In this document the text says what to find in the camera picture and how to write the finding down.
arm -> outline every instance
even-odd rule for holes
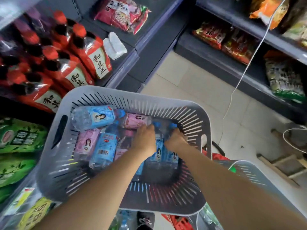
[[[89,180],[35,229],[108,229],[132,177],[140,164],[155,151],[153,125],[140,127],[131,149]]]
[[[300,214],[188,145],[179,129],[174,130],[165,146],[186,162],[225,230],[307,229],[306,219]]]

right arm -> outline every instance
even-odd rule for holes
[[[263,189],[190,146],[175,129],[165,142],[188,166],[210,208],[225,230],[307,229],[306,219]]]

floor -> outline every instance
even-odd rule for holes
[[[141,93],[191,100],[201,105],[210,118],[212,139],[219,143],[226,156],[254,163],[307,217],[304,190],[293,188],[256,158],[256,153],[268,159],[283,154],[270,130],[285,130],[284,123],[289,120],[239,90],[233,94],[231,107],[223,120],[233,90],[229,84],[171,52]],[[155,230],[172,229],[160,214],[156,215],[155,222]]]

wire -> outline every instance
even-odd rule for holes
[[[246,68],[245,68],[245,70],[244,70],[244,72],[243,72],[243,74],[242,74],[242,76],[241,76],[241,78],[240,78],[240,80],[239,80],[237,86],[235,87],[235,89],[234,89],[233,92],[231,93],[230,102],[229,102],[227,111],[226,111],[226,113],[225,113],[225,115],[224,115],[224,117],[223,117],[223,119],[222,119],[222,127],[223,127],[223,129],[222,129],[222,135],[221,135],[221,138],[220,138],[220,140],[219,140],[218,145],[220,144],[220,142],[221,142],[221,140],[222,140],[222,137],[223,137],[223,133],[224,133],[224,119],[225,119],[225,117],[226,117],[226,115],[228,114],[228,111],[229,111],[229,109],[230,109],[230,105],[231,105],[231,103],[232,103],[232,95],[234,94],[234,92],[235,92],[236,89],[238,88],[240,82],[241,82],[242,79],[243,79],[243,76],[245,75],[247,69],[248,69],[249,66],[251,65],[251,62],[252,62],[252,60],[253,60],[255,54],[256,54],[257,51],[259,50],[259,48],[260,48],[260,46],[262,45],[262,43],[263,43],[263,41],[264,41],[264,39],[265,39],[267,33],[269,32],[269,29],[270,29],[270,26],[271,26],[271,23],[272,23],[272,21],[273,21],[273,18],[274,18],[274,15],[275,15],[276,11],[279,9],[279,7],[280,7],[284,2],[285,2],[285,0],[282,0],[282,2],[279,4],[279,6],[276,8],[276,10],[274,11],[274,13],[272,14],[272,16],[271,16],[271,18],[270,18],[270,21],[269,21],[269,24],[268,24],[268,26],[267,26],[267,30],[266,30],[266,32],[264,33],[263,38],[261,39],[261,41],[260,41],[258,47],[256,48],[255,52],[253,53],[253,55],[252,55],[252,57],[251,57],[251,59],[250,59],[248,65],[246,66]]]
[[[303,152],[303,153],[306,153],[306,154],[307,154],[307,152],[302,151],[301,149],[299,149],[299,148],[293,146],[292,144],[290,144],[289,141],[286,140],[286,138],[285,138],[285,133],[288,132],[288,131],[291,131],[291,130],[303,130],[303,131],[307,131],[307,129],[306,129],[306,128],[290,128],[290,129],[288,129],[288,130],[285,130],[284,133],[282,134],[282,138],[284,138],[284,141],[286,141],[286,143],[287,143],[288,145],[290,145],[291,147],[293,147],[294,149],[296,149],[296,150],[298,150],[298,151],[300,151],[300,152]]]

barcode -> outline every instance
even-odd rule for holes
[[[109,154],[109,151],[107,151],[107,150],[99,150],[99,151],[98,151],[98,154],[108,155],[108,154]]]

